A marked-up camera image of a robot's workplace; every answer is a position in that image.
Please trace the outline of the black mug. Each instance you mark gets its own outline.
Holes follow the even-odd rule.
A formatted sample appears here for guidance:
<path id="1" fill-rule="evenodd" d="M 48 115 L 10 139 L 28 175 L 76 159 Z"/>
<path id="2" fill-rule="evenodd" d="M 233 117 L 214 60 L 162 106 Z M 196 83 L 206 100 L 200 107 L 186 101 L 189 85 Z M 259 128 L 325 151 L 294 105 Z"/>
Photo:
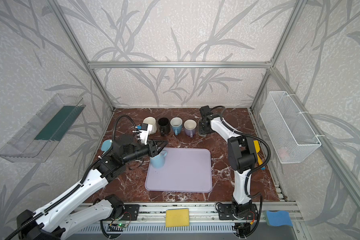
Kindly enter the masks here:
<path id="1" fill-rule="evenodd" d="M 167 136 L 171 131 L 170 120 L 168 118 L 160 118 L 158 120 L 160 135 Z"/>

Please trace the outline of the white faceted mug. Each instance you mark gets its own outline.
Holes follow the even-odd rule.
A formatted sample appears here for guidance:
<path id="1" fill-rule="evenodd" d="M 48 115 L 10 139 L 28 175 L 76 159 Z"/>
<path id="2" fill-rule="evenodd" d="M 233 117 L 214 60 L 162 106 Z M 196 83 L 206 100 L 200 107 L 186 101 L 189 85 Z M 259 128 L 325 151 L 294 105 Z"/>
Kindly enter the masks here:
<path id="1" fill-rule="evenodd" d="M 143 120 L 144 124 L 152 125 L 152 129 L 150 130 L 150 135 L 153 135 L 157 132 L 157 122 L 153 117 L 147 117 Z"/>

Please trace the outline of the blue polka dot mug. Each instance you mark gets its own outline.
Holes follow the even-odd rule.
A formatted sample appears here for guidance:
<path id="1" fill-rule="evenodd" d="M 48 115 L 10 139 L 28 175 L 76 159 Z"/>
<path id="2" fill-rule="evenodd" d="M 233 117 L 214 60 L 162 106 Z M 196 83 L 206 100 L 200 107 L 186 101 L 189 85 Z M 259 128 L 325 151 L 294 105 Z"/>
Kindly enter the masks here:
<path id="1" fill-rule="evenodd" d="M 171 119 L 170 124 L 175 136 L 179 135 L 182 131 L 183 120 L 179 117 L 175 117 Z"/>

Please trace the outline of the lavender mug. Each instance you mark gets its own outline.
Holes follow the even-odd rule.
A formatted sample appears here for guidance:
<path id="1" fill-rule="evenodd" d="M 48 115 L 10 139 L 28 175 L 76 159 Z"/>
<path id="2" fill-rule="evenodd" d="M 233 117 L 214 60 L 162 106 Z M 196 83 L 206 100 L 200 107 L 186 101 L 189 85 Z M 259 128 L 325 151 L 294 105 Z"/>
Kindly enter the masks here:
<path id="1" fill-rule="evenodd" d="M 196 134 L 197 123 L 194 120 L 186 120 L 184 123 L 185 133 L 190 138 L 193 138 Z"/>

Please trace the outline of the grey mug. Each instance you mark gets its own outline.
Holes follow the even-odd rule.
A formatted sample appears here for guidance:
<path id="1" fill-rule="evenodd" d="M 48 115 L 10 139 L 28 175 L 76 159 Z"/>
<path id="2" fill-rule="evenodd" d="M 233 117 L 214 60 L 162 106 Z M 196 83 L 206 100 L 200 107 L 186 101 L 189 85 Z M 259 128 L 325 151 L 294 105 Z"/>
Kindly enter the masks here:
<path id="1" fill-rule="evenodd" d="M 214 131 L 211 128 L 210 121 L 208 120 L 199 120 L 199 130 L 198 133 L 201 137 L 205 137 L 208 134 L 213 133 Z"/>

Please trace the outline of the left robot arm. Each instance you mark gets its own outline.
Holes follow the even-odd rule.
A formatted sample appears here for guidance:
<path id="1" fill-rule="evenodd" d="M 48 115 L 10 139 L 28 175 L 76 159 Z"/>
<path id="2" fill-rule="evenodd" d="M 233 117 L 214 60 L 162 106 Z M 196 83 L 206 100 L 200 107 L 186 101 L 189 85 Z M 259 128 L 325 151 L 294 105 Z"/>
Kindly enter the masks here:
<path id="1" fill-rule="evenodd" d="M 75 211 L 84 200 L 118 178 L 129 162 L 146 156 L 156 157 L 169 143 L 151 140 L 149 133 L 153 126 L 144 123 L 134 124 L 131 135 L 117 137 L 117 124 L 123 118 L 132 121 L 127 115 L 116 119 L 111 145 L 86 169 L 82 179 L 36 211 L 25 210 L 18 215 L 18 228 L 7 236 L 8 240 L 15 236 L 21 240 L 65 240 L 97 221 L 123 214 L 124 204 L 115 195 L 105 197 L 85 210 Z"/>

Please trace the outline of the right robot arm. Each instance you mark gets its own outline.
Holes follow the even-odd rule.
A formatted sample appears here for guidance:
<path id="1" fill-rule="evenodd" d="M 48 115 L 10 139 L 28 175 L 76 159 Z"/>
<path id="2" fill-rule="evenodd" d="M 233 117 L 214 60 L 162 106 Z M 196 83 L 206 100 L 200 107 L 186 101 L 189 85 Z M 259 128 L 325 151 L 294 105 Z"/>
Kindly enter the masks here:
<path id="1" fill-rule="evenodd" d="M 249 134 L 242 133 L 231 126 L 223 117 L 223 112 L 214 113 L 213 110 L 224 106 L 200 108 L 201 119 L 199 121 L 199 134 L 219 134 L 228 145 L 228 160 L 231 168 L 235 171 L 235 189 L 233 193 L 232 209 L 234 216 L 241 218 L 250 211 L 253 205 L 253 198 L 261 197 L 262 193 L 250 194 L 250 183 L 252 174 L 264 168 L 271 159 L 271 148 L 262 139 Z M 254 141 L 264 145 L 267 150 L 266 159 L 258 167 L 258 153 Z"/>

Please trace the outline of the light blue mug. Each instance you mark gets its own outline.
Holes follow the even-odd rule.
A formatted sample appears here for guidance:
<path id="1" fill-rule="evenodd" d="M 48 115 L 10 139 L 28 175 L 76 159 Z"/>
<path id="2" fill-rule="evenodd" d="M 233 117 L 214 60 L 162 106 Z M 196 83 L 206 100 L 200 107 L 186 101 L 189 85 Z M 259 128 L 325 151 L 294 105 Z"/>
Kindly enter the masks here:
<path id="1" fill-rule="evenodd" d="M 150 158 L 150 164 L 155 169 L 160 169 L 165 164 L 165 157 L 168 153 L 166 151 L 161 151 L 160 154 L 158 154 L 155 157 Z"/>

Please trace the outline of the lavender plastic tray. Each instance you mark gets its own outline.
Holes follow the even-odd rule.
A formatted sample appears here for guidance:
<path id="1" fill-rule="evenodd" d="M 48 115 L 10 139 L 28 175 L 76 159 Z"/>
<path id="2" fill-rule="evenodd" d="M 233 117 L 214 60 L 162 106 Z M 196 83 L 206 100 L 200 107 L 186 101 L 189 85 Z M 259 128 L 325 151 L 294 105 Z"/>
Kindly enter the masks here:
<path id="1" fill-rule="evenodd" d="M 164 148 L 168 154 L 160 169 L 149 165 L 148 191 L 208 193 L 213 188 L 211 153 L 207 149 Z"/>

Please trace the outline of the light blue silicone spatula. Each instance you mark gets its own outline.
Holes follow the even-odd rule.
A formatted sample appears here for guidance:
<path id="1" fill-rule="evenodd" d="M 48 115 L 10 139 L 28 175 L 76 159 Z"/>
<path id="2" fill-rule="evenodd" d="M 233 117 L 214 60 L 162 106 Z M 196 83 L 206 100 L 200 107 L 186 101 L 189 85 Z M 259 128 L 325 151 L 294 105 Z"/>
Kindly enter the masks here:
<path id="1" fill-rule="evenodd" d="M 101 151 L 103 152 L 103 155 L 108 153 L 112 149 L 112 140 L 106 140 L 102 143 Z"/>

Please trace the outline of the yellow sponge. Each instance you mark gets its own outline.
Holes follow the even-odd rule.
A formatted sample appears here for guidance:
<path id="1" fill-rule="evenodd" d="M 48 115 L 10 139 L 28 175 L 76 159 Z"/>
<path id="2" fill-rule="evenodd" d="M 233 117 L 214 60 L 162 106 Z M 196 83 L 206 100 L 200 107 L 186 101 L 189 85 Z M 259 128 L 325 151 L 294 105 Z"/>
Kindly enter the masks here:
<path id="1" fill-rule="evenodd" d="M 166 228 L 188 227 L 189 225 L 189 209 L 175 209 L 166 211 Z"/>

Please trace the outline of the green circuit board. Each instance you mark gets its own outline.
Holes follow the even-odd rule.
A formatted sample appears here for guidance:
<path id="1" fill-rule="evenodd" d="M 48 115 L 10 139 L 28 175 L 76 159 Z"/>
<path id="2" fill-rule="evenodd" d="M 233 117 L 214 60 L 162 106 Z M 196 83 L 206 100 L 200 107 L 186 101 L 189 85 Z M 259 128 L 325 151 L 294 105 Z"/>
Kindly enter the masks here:
<path id="1" fill-rule="evenodd" d="M 110 224 L 109 225 L 109 231 L 111 232 L 123 232 L 125 229 L 129 227 L 129 224 Z"/>

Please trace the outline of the yellow item on table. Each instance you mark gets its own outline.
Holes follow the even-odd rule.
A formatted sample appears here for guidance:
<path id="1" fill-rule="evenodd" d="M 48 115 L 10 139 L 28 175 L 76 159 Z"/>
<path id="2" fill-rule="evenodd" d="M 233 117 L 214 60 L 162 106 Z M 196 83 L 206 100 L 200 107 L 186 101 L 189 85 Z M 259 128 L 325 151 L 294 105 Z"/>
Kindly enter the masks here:
<path id="1" fill-rule="evenodd" d="M 258 165 L 261 166 L 263 164 L 263 161 L 262 159 L 260 158 L 260 155 L 259 155 L 259 152 L 261 150 L 260 148 L 260 144 L 257 140 L 254 141 L 254 146 L 255 146 L 255 149 L 256 149 L 256 153 L 257 153 L 257 158 L 258 158 Z"/>

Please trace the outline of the blue sponge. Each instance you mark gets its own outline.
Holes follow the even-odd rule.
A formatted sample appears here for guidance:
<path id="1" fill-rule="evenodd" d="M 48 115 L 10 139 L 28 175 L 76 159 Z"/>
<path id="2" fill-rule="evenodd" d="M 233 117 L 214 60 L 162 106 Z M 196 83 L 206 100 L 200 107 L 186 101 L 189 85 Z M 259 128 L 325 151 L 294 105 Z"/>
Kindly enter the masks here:
<path id="1" fill-rule="evenodd" d="M 280 226 L 289 226 L 293 227 L 291 217 L 286 211 L 266 211 L 265 219 L 268 226 L 271 227 L 280 227 Z"/>

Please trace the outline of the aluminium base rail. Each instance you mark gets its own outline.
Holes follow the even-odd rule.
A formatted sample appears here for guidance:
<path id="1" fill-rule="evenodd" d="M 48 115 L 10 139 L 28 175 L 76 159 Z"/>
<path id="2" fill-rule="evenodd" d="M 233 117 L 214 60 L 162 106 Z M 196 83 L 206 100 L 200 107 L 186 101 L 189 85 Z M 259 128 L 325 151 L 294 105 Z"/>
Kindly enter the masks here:
<path id="1" fill-rule="evenodd" d="M 298 240 L 311 237 L 295 203 L 265 202 L 260 217 L 258 210 L 251 210 L 243 218 L 235 218 L 229 203 L 137 203 L 126 206 L 129 211 L 119 221 L 105 220 L 79 230 L 79 234 L 238 234 L 239 228 L 248 224 L 250 228 L 258 224 L 256 233 L 266 230 L 292 231 Z M 272 227 L 266 220 L 266 212 L 286 211 L 290 225 Z"/>

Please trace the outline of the clear plastic wall bin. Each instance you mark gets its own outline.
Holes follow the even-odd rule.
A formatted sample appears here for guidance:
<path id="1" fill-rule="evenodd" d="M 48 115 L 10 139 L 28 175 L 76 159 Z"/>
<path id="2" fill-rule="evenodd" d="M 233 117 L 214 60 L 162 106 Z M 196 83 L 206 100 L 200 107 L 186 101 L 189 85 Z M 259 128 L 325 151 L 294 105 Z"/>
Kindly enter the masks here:
<path id="1" fill-rule="evenodd" d="M 0 157 L 11 163 L 44 163 L 85 107 L 82 97 L 55 94 L 0 149 Z"/>

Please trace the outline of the aluminium frame post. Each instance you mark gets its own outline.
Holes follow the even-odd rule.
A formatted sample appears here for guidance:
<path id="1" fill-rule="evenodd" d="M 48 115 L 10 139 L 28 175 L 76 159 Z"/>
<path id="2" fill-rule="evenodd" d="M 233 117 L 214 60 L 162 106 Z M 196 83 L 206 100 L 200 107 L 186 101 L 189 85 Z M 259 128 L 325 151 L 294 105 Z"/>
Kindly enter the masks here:
<path id="1" fill-rule="evenodd" d="M 78 39 L 76 38 L 76 36 L 75 36 L 75 34 L 74 34 L 74 32 L 73 32 L 67 18 L 65 17 L 65 15 L 63 13 L 63 10 L 60 7 L 58 1 L 48 0 L 47 3 L 49 5 L 49 8 L 51 9 L 51 12 L 57 18 L 57 20 L 58 20 L 59 24 L 61 25 L 63 31 L 65 32 L 65 34 L 68 37 L 69 41 L 71 42 L 73 48 L 75 49 L 80 61 L 84 65 L 84 68 L 86 69 L 87 73 L 89 74 L 92 82 L 94 83 L 94 85 L 99 90 L 100 94 L 104 98 L 104 100 L 107 103 L 107 105 L 109 106 L 109 108 L 112 111 L 114 111 L 115 106 L 113 105 L 113 103 L 111 101 L 111 98 L 106 93 L 104 87 L 102 86 L 102 84 L 101 84 L 100 80 L 98 79 L 97 75 L 95 74 L 94 70 L 90 68 L 89 61 L 88 61 L 82 47 L 80 46 L 80 43 L 79 43 Z"/>

